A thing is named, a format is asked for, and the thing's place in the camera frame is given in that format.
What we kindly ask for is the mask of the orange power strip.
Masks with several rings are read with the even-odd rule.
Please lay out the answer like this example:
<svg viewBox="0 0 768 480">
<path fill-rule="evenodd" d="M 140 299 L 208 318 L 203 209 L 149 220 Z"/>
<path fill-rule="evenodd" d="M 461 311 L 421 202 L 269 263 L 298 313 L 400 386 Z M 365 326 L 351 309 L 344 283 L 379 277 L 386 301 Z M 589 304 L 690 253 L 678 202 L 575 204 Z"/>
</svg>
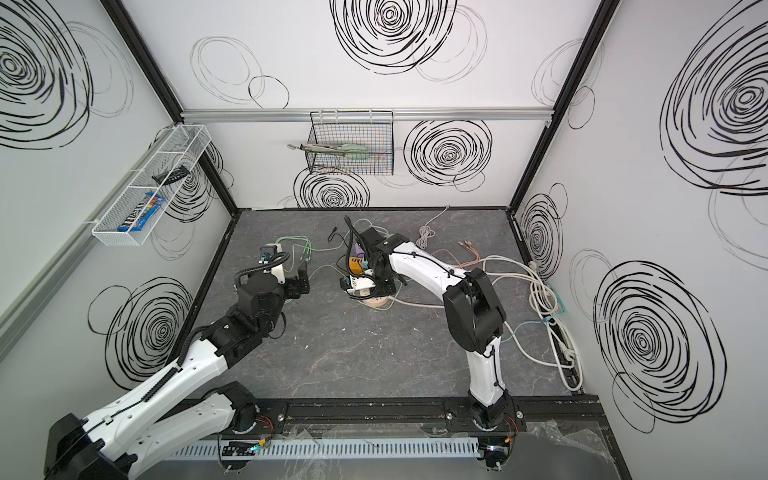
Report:
<svg viewBox="0 0 768 480">
<path fill-rule="evenodd" d="M 368 268 L 368 262 L 364 256 L 350 256 L 346 259 L 346 265 L 354 275 L 361 275 Z"/>
</svg>

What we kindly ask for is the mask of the round pink power strip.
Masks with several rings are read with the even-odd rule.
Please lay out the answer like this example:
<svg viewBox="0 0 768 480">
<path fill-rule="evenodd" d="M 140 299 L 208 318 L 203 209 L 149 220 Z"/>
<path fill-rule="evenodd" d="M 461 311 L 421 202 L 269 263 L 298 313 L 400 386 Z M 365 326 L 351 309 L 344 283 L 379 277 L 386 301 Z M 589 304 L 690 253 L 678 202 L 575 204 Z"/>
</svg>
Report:
<svg viewBox="0 0 768 480">
<path fill-rule="evenodd" d="M 395 303 L 395 300 L 392 296 L 384 296 L 361 300 L 360 303 L 375 310 L 388 310 Z"/>
</svg>

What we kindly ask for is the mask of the purple power strip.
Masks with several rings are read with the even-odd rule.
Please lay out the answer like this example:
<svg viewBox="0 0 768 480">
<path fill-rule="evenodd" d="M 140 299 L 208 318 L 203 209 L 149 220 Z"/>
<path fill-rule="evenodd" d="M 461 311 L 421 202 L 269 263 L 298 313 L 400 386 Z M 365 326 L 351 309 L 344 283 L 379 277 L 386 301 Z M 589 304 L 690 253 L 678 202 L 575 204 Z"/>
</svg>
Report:
<svg viewBox="0 0 768 480">
<path fill-rule="evenodd" d="M 358 243 L 353 244 L 351 248 L 351 256 L 360 260 L 366 259 L 365 251 Z"/>
</svg>

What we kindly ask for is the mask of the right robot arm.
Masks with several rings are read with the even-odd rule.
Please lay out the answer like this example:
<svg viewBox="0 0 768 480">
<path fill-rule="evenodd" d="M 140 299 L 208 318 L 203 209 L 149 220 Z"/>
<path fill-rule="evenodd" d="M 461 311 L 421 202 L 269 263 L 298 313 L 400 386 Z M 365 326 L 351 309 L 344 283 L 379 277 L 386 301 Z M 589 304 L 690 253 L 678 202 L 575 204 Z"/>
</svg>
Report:
<svg viewBox="0 0 768 480">
<path fill-rule="evenodd" d="M 411 279 L 440 299 L 449 333 L 466 352 L 473 421 L 482 430 L 494 429 L 512 398 L 500 361 L 507 315 L 486 272 L 451 266 L 400 234 L 385 237 L 373 227 L 359 231 L 349 217 L 344 221 L 347 278 L 340 285 L 347 296 L 359 302 L 390 297 L 397 282 Z"/>
</svg>

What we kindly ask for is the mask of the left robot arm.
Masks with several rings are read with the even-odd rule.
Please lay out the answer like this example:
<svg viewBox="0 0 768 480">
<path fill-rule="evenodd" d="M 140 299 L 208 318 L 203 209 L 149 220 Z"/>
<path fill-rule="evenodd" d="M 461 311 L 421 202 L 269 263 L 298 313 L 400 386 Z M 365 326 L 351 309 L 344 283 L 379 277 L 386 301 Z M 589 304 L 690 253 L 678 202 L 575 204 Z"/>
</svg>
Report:
<svg viewBox="0 0 768 480">
<path fill-rule="evenodd" d="M 84 418 L 68 414 L 49 430 L 47 479 L 135 479 L 177 451 L 228 429 L 250 434 L 274 427 L 255 397 L 237 381 L 209 391 L 195 405 L 178 405 L 235 366 L 286 319 L 282 309 L 310 291 L 307 263 L 293 277 L 278 244 L 260 250 L 256 266 L 236 273 L 237 302 L 219 320 L 197 327 L 179 355 L 149 379 Z"/>
</svg>

